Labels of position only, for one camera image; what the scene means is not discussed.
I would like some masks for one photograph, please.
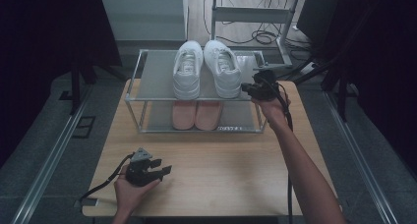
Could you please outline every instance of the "pair of white shoes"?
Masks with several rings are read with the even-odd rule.
[[[237,97],[241,91],[242,74],[236,56],[230,48],[217,40],[210,40],[204,51],[194,40],[187,41],[180,47],[175,57],[173,73],[175,96],[182,100],[199,96],[203,59],[214,76],[218,96]]]

